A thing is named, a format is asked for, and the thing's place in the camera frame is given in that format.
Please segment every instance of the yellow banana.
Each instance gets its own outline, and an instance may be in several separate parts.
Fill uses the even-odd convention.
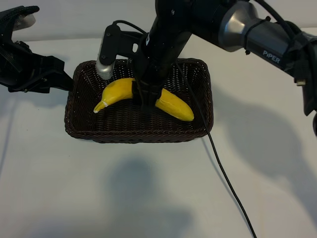
[[[133,98],[132,82],[134,78],[118,79],[109,84],[103,91],[102,100],[94,109],[94,113],[123,99]],[[157,100],[156,107],[162,111],[184,121],[193,121],[194,113],[191,108],[180,98],[170,93],[166,89],[162,90],[160,99]]]

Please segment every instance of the robotic arm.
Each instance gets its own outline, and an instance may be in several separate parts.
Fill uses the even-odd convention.
[[[317,37],[283,21],[263,0],[257,1],[271,10],[278,23],[258,18],[248,0],[156,0],[157,17],[148,34],[121,32],[120,21],[106,29],[97,72],[108,80],[116,55],[128,57],[136,78],[133,92],[140,96],[142,109],[151,111],[172,64],[195,34],[229,52],[244,48],[247,55],[254,53],[293,76],[303,88],[308,116],[317,111]]]

